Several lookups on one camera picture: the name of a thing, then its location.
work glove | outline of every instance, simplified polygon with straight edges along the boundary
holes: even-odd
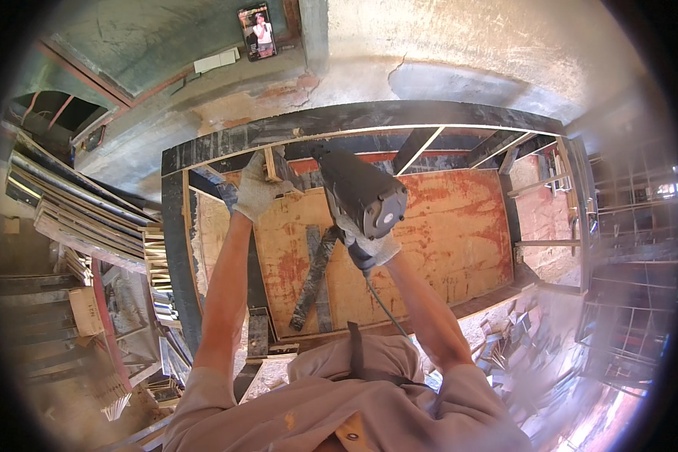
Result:
[[[262,150],[253,153],[249,164],[241,171],[241,183],[238,185],[238,201],[234,210],[243,213],[254,223],[265,212],[278,194],[290,192],[293,185],[289,181],[267,182],[264,174],[266,157]]]
[[[339,215],[336,218],[336,223],[337,226],[344,231],[344,235],[346,235],[344,246],[349,248],[356,241],[356,244],[362,248],[365,253],[376,259],[378,266],[386,264],[389,259],[394,258],[394,255],[402,249],[402,245],[392,237],[391,231],[381,239],[369,240],[348,216]]]

wooden frame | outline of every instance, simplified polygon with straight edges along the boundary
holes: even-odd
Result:
[[[163,222],[166,230],[168,266],[171,273],[171,281],[174,287],[177,288],[174,291],[174,297],[177,309],[179,310],[179,317],[183,324],[183,332],[192,351],[198,346],[200,340],[201,308],[198,301],[199,296],[195,289],[195,274],[191,267],[193,255],[188,239],[190,236],[190,231],[188,230],[190,223],[184,222],[184,215],[188,216],[190,214],[188,212],[189,203],[184,199],[184,192],[189,191],[189,174],[193,172],[191,170],[206,168],[207,171],[204,171],[204,174],[211,176],[211,179],[215,179],[215,181],[210,182],[211,185],[214,185],[215,182],[223,178],[221,176],[222,173],[235,171],[245,166],[250,158],[249,153],[254,150],[263,150],[271,146],[289,143],[300,145],[302,142],[330,137],[361,137],[361,133],[397,129],[413,130],[412,134],[415,135],[420,135],[418,132],[415,133],[415,131],[421,130],[423,131],[421,135],[424,137],[424,140],[415,140],[419,143],[418,145],[411,145],[411,143],[407,145],[406,155],[402,157],[403,161],[398,161],[400,163],[398,171],[392,162],[389,161],[386,162],[388,164],[385,169],[386,171],[412,174],[436,171],[437,169],[473,167],[468,164],[470,158],[462,155],[451,156],[452,158],[421,156],[422,151],[427,149],[433,140],[440,140],[442,136],[440,134],[441,131],[448,127],[499,131],[496,132],[499,133],[499,140],[495,140],[497,141],[495,145],[491,147],[485,145],[482,147],[482,144],[487,142],[485,140],[471,151],[477,155],[477,158],[481,158],[481,162],[473,166],[481,164],[482,168],[498,168],[505,158],[502,152],[509,149],[518,147],[517,158],[523,158],[557,142],[564,165],[566,168],[573,170],[572,174],[561,176],[570,177],[572,186],[576,190],[583,190],[582,196],[577,196],[576,194],[577,200],[584,201],[588,197],[593,197],[594,199],[594,195],[588,194],[585,191],[585,188],[592,186],[592,184],[588,185],[587,180],[583,181],[581,172],[577,170],[579,161],[583,159],[585,162],[587,161],[585,153],[579,153],[582,143],[578,141],[579,145],[573,146],[570,150],[572,157],[568,159],[567,149],[570,146],[570,142],[563,136],[565,130],[561,122],[532,113],[523,113],[487,105],[462,104],[450,101],[380,101],[334,105],[260,119],[241,126],[217,131],[165,150],[163,152],[162,163]],[[432,133],[426,133],[428,128],[431,128]],[[290,146],[292,145],[287,147],[287,158],[289,160],[292,157],[289,152]],[[421,161],[421,165],[415,168],[412,161]],[[514,199],[508,196],[508,194],[513,193],[513,191],[522,192],[530,190],[539,185],[534,184],[533,186],[511,190],[509,176],[500,176],[500,178],[503,190],[508,191],[505,194],[505,206],[510,227],[510,239],[513,243],[519,241],[520,246],[527,246],[529,245],[527,242],[523,243],[520,240],[517,209],[516,207],[512,209]],[[223,185],[226,185],[223,181],[219,185],[215,185],[217,191],[212,192],[214,197],[216,193],[220,195],[221,190],[219,186]],[[581,230],[580,239],[572,243],[563,244],[566,246],[579,246],[581,248],[583,253],[583,283],[578,290],[565,287],[558,289],[565,292],[570,291],[573,294],[586,290],[584,289],[587,287],[587,282],[584,279],[586,273],[589,277],[588,264],[586,262],[589,259],[588,219],[585,215],[585,203],[576,202],[576,205],[581,206],[578,207]],[[249,273],[258,272],[260,274],[257,256],[250,256],[250,260],[252,262],[256,260],[256,262],[253,262],[254,265],[252,265],[252,262],[249,262]],[[468,302],[455,305],[452,308],[452,312],[461,318],[481,310],[489,309],[498,303],[520,296],[524,290],[534,287],[536,282],[538,282],[536,276],[534,278],[515,276],[515,282],[511,285],[498,288],[483,296],[477,296]],[[543,287],[551,289],[544,282]],[[249,291],[250,307],[257,307],[266,302],[265,292],[254,295],[252,295],[252,292],[259,291],[257,291],[256,287]],[[252,297],[262,298],[263,303],[257,303],[256,300],[252,300]],[[403,321],[403,327],[408,333],[412,332],[408,321]],[[387,325],[371,325],[365,328],[365,331],[368,333],[390,334],[395,332],[393,328],[395,327],[388,322]],[[313,348],[326,341],[343,337],[345,334],[346,332],[342,330],[313,336],[293,336],[287,339],[287,341],[291,343],[298,342],[301,344],[302,349],[306,349],[306,347]]]

drill power cord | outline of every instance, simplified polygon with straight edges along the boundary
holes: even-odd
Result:
[[[386,307],[386,306],[384,305],[384,303],[382,303],[382,301],[380,300],[380,296],[377,295],[377,291],[374,290],[374,287],[373,287],[373,286],[371,285],[371,283],[370,283],[370,276],[369,276],[369,275],[365,275],[365,276],[364,276],[364,279],[366,280],[366,284],[369,286],[369,288],[370,288],[370,290],[371,290],[371,293],[374,294],[374,298],[377,299],[377,301],[379,302],[379,304],[380,304],[380,306],[382,307],[382,309],[387,313],[387,316],[389,316],[389,320],[391,320],[392,323],[394,323],[394,326],[397,327],[397,329],[399,330],[400,333],[402,333],[402,336],[404,336],[404,337],[406,337],[407,339],[409,339],[409,336],[407,336],[407,333],[405,333],[404,329],[399,325],[399,323],[398,323],[397,320],[394,318],[394,316],[392,315],[392,313],[389,312],[389,310],[387,309],[387,307]]]

